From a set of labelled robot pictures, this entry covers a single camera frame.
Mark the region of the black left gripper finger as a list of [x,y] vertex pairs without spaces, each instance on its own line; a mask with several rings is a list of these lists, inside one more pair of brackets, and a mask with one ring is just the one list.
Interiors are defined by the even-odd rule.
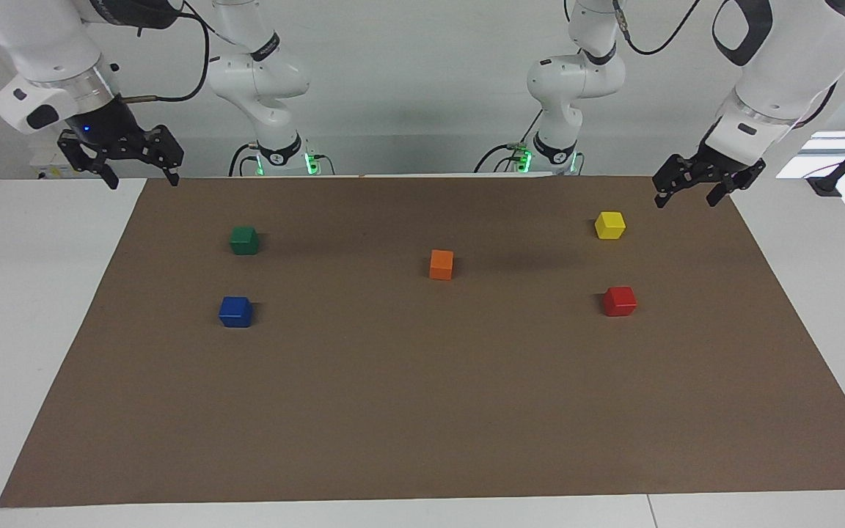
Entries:
[[717,206],[724,197],[735,191],[748,190],[764,171],[766,163],[760,159],[741,170],[714,168],[713,176],[717,178],[714,188],[707,194],[707,203],[710,207]]
[[701,175],[702,163],[679,154],[670,155],[653,176],[655,205],[663,208],[674,194],[700,184]]

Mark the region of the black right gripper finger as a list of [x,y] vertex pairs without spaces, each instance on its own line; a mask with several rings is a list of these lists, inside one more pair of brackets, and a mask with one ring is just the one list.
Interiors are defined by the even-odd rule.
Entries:
[[184,150],[174,134],[165,125],[158,125],[145,133],[147,156],[152,164],[161,168],[170,185],[179,184],[178,171],[183,164]]
[[110,189],[117,189],[120,178],[108,165],[107,148],[84,142],[72,130],[61,131],[58,147],[75,171],[97,175]]

